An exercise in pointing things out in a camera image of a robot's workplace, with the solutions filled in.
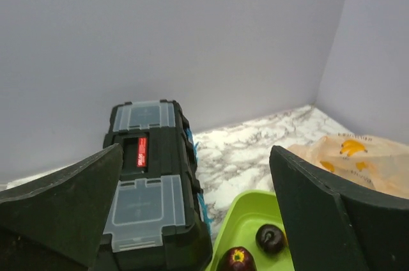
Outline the translucent orange plastic bag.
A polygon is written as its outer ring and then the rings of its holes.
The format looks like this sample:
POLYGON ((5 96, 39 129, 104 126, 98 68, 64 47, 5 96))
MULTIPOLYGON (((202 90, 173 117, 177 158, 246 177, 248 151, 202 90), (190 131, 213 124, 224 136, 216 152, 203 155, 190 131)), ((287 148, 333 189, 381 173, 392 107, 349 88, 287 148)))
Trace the translucent orange plastic bag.
POLYGON ((291 145, 301 159, 363 187, 408 198, 408 145, 381 137, 325 135, 310 146, 291 145))

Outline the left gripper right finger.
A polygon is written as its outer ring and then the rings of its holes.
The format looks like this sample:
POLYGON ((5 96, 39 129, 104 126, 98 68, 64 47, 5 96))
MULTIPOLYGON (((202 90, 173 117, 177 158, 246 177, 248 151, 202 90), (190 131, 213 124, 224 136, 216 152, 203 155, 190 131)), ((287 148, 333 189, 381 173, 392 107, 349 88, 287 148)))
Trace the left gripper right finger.
POLYGON ((408 270, 408 200, 350 182, 282 146, 270 171, 295 270, 408 270))

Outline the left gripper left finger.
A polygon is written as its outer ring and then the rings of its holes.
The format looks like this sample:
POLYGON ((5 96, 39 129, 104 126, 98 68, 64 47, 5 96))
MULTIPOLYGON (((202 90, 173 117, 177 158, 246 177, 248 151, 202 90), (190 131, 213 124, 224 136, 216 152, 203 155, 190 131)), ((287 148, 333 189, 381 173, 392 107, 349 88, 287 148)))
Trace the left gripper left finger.
POLYGON ((1 270, 93 267, 122 163, 114 144, 1 191, 1 270))

